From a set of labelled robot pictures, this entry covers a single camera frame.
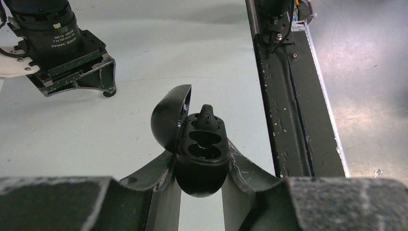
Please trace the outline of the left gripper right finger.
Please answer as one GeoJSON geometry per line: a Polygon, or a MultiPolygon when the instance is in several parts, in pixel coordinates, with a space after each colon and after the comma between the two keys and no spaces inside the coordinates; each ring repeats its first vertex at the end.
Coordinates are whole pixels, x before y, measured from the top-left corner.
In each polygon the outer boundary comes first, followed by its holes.
{"type": "Polygon", "coordinates": [[[408,189],[384,178],[279,179],[229,142],[227,231],[405,231],[408,189]]]}

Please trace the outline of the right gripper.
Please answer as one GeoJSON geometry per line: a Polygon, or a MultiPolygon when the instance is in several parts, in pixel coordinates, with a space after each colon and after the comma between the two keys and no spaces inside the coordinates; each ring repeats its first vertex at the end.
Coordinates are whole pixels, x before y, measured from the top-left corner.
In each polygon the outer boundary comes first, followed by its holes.
{"type": "Polygon", "coordinates": [[[106,45],[88,30],[81,30],[82,47],[69,56],[45,59],[33,49],[28,57],[40,67],[28,79],[46,97],[70,90],[99,90],[106,98],[116,95],[115,60],[106,45]]]}

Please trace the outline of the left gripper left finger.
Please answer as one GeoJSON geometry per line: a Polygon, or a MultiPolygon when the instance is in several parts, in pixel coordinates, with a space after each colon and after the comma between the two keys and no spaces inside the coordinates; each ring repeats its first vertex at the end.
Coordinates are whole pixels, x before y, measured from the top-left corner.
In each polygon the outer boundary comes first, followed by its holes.
{"type": "Polygon", "coordinates": [[[181,190],[175,155],[112,177],[6,177],[0,180],[3,231],[176,231],[181,190]]]}

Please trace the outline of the black earbud charging case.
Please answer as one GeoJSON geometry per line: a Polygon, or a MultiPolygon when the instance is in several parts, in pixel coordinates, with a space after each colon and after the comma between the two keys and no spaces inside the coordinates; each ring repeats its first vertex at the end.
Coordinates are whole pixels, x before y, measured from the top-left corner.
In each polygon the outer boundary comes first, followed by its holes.
{"type": "Polygon", "coordinates": [[[171,89],[151,115],[151,130],[156,141],[175,155],[175,175],[188,195],[203,198],[216,193],[227,176],[230,151],[224,121],[215,116],[218,130],[196,129],[198,114],[189,114],[190,84],[171,89]]]}

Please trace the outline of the black earbud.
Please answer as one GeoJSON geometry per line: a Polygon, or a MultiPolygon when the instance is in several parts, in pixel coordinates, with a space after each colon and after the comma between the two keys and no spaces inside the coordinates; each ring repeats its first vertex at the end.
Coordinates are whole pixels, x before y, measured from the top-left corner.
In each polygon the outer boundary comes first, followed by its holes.
{"type": "Polygon", "coordinates": [[[219,129],[212,105],[204,104],[202,106],[193,126],[196,129],[207,131],[216,131],[219,129]]]}

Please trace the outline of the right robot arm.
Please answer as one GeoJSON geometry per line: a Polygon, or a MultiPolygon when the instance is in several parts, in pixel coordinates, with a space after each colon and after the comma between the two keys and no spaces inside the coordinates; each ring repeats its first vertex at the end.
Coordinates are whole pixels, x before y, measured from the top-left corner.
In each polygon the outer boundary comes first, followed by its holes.
{"type": "Polygon", "coordinates": [[[115,60],[77,25],[66,0],[3,0],[0,25],[20,38],[0,50],[1,79],[26,76],[46,97],[70,90],[116,94],[115,60]]]}

